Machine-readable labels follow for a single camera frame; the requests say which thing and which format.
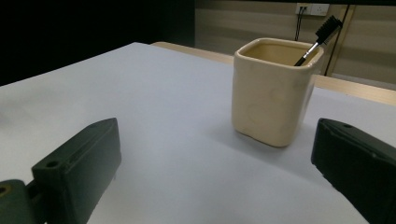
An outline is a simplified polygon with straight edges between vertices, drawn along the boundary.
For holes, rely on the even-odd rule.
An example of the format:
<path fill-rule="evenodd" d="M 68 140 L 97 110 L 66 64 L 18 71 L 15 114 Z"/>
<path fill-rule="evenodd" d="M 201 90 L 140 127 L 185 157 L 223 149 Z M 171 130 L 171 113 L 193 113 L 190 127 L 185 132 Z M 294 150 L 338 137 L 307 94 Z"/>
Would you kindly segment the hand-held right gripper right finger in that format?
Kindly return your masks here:
<path fill-rule="evenodd" d="M 364 131 L 320 119 L 311 163 L 370 224 L 396 224 L 396 148 Z"/>

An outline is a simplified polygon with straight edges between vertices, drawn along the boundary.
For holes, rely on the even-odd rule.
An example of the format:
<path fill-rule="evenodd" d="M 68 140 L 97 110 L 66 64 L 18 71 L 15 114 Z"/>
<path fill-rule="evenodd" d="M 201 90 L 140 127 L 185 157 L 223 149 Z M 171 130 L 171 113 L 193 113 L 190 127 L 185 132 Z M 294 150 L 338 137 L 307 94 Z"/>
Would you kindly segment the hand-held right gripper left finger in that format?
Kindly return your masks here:
<path fill-rule="evenodd" d="M 121 163 L 115 118 L 97 121 L 33 166 L 48 224 L 86 224 Z"/>

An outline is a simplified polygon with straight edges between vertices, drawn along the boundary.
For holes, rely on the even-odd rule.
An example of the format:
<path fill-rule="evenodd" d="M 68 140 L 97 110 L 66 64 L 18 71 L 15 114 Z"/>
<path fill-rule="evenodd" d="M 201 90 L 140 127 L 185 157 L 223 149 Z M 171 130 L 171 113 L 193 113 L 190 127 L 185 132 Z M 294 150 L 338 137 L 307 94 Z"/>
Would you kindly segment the cream ceramic square cup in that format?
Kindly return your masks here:
<path fill-rule="evenodd" d="M 309 43 L 258 38 L 233 56 L 232 125 L 273 147 L 286 147 L 304 119 L 314 74 L 324 54 L 318 47 L 301 65 Z"/>

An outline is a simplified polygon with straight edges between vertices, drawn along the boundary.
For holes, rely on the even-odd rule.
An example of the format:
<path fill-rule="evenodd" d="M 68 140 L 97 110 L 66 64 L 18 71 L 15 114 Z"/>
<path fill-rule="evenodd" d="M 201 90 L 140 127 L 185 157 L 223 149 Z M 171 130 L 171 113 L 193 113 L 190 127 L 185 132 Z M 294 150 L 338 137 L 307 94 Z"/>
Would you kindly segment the black makeup brush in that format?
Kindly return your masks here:
<path fill-rule="evenodd" d="M 296 62 L 295 66 L 301 66 L 307 57 L 319 46 L 327 45 L 329 41 L 341 30 L 343 23 L 330 16 L 316 31 L 316 42 L 305 52 L 305 54 Z"/>

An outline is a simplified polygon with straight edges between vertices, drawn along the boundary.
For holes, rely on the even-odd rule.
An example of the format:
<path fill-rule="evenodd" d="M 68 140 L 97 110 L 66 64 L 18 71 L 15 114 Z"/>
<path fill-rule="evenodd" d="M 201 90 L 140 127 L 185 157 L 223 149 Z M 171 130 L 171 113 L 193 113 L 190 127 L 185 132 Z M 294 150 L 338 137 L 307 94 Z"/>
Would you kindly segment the white table sheet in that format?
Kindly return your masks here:
<path fill-rule="evenodd" d="M 396 147 L 396 106 L 315 89 L 296 139 L 269 147 L 233 129 L 233 69 L 133 43 L 0 87 L 0 181 L 30 181 L 86 126 L 117 120 L 122 162 L 90 224 L 367 224 L 311 163 L 317 122 Z"/>

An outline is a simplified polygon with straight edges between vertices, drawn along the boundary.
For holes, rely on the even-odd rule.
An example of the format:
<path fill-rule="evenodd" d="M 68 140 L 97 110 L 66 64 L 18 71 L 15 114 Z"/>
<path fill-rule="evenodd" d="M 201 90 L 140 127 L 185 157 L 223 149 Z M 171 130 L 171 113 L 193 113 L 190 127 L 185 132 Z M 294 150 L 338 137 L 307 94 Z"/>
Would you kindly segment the white wall socket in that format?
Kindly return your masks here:
<path fill-rule="evenodd" d="M 327 15 L 329 7 L 329 4 L 297 3 L 295 13 L 297 15 L 324 17 Z"/>

